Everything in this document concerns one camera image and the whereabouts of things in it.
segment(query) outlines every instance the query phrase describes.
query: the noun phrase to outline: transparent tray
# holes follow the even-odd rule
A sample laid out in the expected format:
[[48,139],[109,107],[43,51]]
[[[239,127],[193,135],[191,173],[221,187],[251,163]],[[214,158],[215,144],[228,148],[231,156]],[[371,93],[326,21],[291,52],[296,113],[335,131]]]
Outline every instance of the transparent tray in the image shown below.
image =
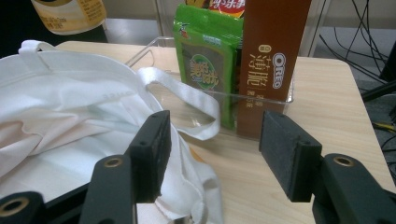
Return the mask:
[[[157,67],[167,72],[173,78],[180,80],[180,73],[177,63],[177,53],[173,37],[160,36],[151,41],[141,51],[139,51],[131,60],[127,62],[131,68],[137,71],[142,67]],[[176,125],[187,127],[201,126],[212,120],[205,116],[198,109],[181,102],[173,93],[166,90],[161,85],[152,84],[150,90],[161,102],[164,109],[171,111],[172,122]],[[293,81],[290,85],[289,96],[286,102],[279,102],[268,99],[258,99],[239,94],[230,94],[217,91],[201,90],[218,100],[221,109],[221,132],[234,134],[239,137],[259,139],[262,123],[262,112],[270,109],[286,114],[289,105],[293,101]],[[238,121],[238,106],[252,105],[258,106],[262,112],[254,116],[248,116],[248,121],[252,121],[258,128],[253,133],[245,133],[238,129],[238,123],[241,124],[242,118]]]

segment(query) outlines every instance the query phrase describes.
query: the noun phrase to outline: yellow label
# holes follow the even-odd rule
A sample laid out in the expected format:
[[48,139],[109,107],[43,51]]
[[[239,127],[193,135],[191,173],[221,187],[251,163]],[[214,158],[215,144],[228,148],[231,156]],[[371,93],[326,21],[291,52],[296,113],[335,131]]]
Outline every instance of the yellow label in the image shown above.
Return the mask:
[[55,0],[49,3],[32,0],[44,25],[58,35],[72,35],[91,30],[106,18],[102,0]]

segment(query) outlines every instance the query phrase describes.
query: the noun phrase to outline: canvas bag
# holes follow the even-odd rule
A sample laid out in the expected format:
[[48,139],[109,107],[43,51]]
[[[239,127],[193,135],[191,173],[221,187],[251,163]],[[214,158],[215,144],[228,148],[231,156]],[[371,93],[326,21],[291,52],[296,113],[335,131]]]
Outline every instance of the canvas bag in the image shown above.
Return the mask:
[[0,59],[0,73],[0,197],[32,190],[49,201],[89,182],[97,161],[123,154],[146,118],[163,110],[147,88],[155,82],[214,121],[171,125],[162,196],[137,206],[139,223],[188,216],[193,223],[223,222],[216,174],[193,158],[177,132],[200,140],[216,135],[219,105],[212,97],[157,68],[136,73],[104,56],[35,40]]

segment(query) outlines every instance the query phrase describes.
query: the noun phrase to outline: green package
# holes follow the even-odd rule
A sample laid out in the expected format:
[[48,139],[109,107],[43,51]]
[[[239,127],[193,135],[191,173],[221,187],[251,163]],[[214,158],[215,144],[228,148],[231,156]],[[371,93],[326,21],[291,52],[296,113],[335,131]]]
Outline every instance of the green package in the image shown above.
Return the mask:
[[182,82],[205,90],[220,103],[221,125],[233,129],[235,66],[243,19],[180,5],[173,34]]

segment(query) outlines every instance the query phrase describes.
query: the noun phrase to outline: table surface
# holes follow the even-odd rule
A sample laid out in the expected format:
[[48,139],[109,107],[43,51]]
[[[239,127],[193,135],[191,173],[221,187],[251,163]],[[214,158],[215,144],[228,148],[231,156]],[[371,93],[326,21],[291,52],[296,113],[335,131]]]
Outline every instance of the table surface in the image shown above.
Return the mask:
[[[125,63],[143,46],[70,41],[57,48]],[[155,66],[178,72],[174,49],[168,50],[169,56]],[[382,188],[396,192],[349,66],[337,60],[298,58],[294,75],[294,102],[287,115],[323,145],[322,156],[353,157]],[[229,133],[206,141],[183,137],[219,176],[225,223],[315,223],[312,203],[288,200],[259,152],[258,141]]]

